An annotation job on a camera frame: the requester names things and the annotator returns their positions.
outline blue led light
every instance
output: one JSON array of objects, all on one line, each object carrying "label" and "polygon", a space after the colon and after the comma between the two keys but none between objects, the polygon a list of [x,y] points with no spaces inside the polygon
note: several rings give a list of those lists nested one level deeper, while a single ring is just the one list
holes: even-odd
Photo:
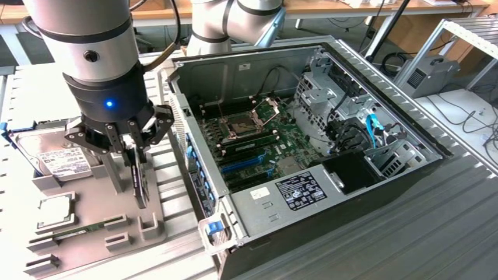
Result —
[{"label": "blue led light", "polygon": [[106,107],[107,108],[115,107],[115,103],[111,100],[106,101]]}]

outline blue pcie slot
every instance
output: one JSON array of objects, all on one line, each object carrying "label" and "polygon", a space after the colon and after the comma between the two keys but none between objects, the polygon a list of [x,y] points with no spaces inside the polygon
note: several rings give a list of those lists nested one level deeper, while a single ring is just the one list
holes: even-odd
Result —
[{"label": "blue pcie slot", "polygon": [[253,159],[245,160],[244,162],[240,162],[240,163],[236,163],[233,165],[226,166],[225,168],[222,168],[222,173],[226,174],[226,173],[233,172],[236,170],[245,169],[250,166],[261,165],[264,163],[265,156],[266,156],[266,152],[265,152],[264,155],[257,156]]}]

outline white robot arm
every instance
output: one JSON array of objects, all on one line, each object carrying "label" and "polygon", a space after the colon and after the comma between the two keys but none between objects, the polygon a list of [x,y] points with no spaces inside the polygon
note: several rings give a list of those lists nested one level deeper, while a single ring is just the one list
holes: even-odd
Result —
[{"label": "white robot arm", "polygon": [[282,0],[192,0],[193,38],[188,55],[232,51],[230,37],[269,47],[284,24]]}]

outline ribbed metal surface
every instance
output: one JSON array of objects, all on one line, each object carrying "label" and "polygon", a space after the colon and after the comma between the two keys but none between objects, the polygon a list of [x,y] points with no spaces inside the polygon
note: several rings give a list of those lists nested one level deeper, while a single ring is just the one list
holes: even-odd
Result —
[{"label": "ribbed metal surface", "polygon": [[[361,61],[354,64],[381,88],[392,88],[378,72]],[[392,204],[238,279],[498,277],[498,178],[420,109],[392,93],[456,156]]]},{"label": "ribbed metal surface", "polygon": [[495,17],[445,19],[444,28],[498,59],[498,20]]},{"label": "ribbed metal surface", "polygon": [[[143,57],[143,63],[154,59],[154,56]],[[66,90],[71,96],[65,81],[54,64],[21,66],[17,73],[9,77],[7,98],[5,103],[5,115],[2,121],[17,118],[17,100],[25,89],[41,86],[41,93],[51,90]],[[155,103],[161,100],[157,75],[146,74],[146,86],[149,96]],[[178,169],[178,163],[173,154],[170,141],[166,138],[151,149],[154,169],[158,176],[159,195],[163,204],[163,216],[166,221],[167,240],[153,248],[146,248],[115,258],[103,260],[95,264],[77,268],[47,279],[218,279],[218,273],[212,256],[205,253],[205,247],[197,232],[197,219],[190,202],[185,182]],[[0,247],[3,253],[2,275],[6,279],[31,279],[23,271],[23,262],[31,252],[26,248],[23,239],[23,220],[19,220],[19,210],[30,211],[37,205],[37,197],[41,195],[35,185],[25,179],[31,174],[30,167],[18,164],[18,156],[11,147],[0,143]]]}]

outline hard drive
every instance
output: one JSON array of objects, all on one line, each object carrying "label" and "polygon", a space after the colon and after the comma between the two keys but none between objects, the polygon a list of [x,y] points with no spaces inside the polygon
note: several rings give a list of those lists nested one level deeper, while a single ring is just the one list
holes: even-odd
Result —
[{"label": "hard drive", "polygon": [[37,171],[43,176],[54,175],[59,181],[91,176],[91,167],[102,164],[87,148],[65,138],[65,125],[66,121],[55,121],[10,134]]}]

